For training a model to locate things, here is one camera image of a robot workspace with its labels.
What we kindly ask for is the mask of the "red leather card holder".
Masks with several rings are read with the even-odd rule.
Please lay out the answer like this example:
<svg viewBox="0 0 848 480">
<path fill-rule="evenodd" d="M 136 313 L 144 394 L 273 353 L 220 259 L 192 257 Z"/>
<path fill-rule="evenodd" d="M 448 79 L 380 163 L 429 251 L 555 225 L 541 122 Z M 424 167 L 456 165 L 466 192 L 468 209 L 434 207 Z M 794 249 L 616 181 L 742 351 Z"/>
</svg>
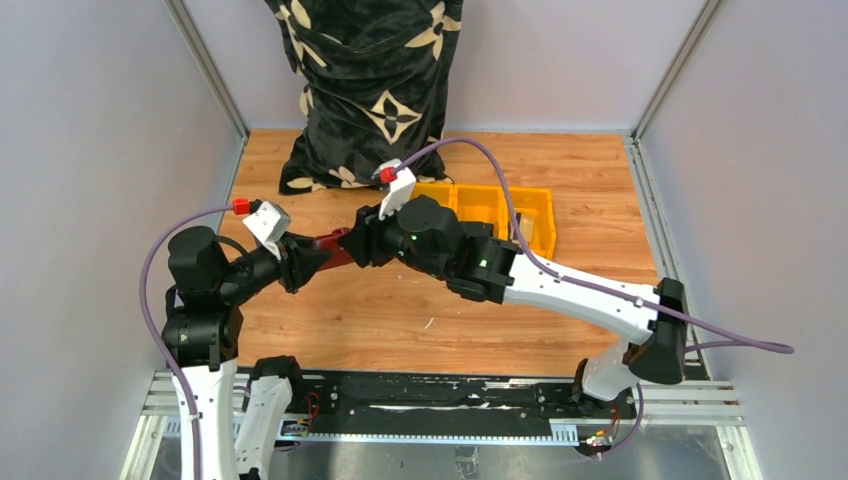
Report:
<svg viewBox="0 0 848 480">
<path fill-rule="evenodd" d="M 329 259 L 319 268 L 320 271 L 334 269 L 354 262 L 351 255 L 340 245 L 340 240 L 349 232 L 349 227 L 342 227 L 313 238 L 313 249 L 330 253 Z"/>
</svg>

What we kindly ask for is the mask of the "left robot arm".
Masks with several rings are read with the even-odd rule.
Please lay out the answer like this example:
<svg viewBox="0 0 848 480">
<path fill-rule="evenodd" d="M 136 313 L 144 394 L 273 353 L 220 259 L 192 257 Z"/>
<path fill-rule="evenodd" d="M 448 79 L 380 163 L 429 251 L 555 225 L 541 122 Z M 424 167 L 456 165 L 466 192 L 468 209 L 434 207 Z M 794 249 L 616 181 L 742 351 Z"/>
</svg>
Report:
<svg viewBox="0 0 848 480">
<path fill-rule="evenodd" d="M 332 254 L 310 237 L 284 234 L 281 254 L 264 247 L 227 259 L 225 238 L 205 226 L 177 233 L 168 243 L 175 284 L 166 293 L 161 334 L 174 357 L 184 479 L 267 479 L 284 413 L 298 411 L 306 386 L 292 356 L 263 358 L 252 368 L 245 415 L 234 422 L 240 310 L 264 288 L 290 293 L 304 286 Z"/>
</svg>

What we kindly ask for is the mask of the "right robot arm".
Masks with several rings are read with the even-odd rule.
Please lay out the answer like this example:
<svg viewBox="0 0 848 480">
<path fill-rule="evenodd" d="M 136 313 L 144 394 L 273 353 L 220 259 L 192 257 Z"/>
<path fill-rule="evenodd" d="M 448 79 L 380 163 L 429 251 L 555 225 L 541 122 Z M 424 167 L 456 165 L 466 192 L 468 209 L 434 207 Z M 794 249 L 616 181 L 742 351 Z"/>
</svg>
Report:
<svg viewBox="0 0 848 480">
<path fill-rule="evenodd" d="M 435 200 L 416 197 L 391 215 L 362 207 L 338 241 L 360 267 L 397 260 L 444 282 L 475 302 L 541 308 L 615 333 L 618 342 L 576 369 L 571 403 L 596 417 L 641 381 L 675 385 L 684 378 L 684 287 L 620 283 L 539 259 L 493 235 L 483 222 L 464 222 Z"/>
</svg>

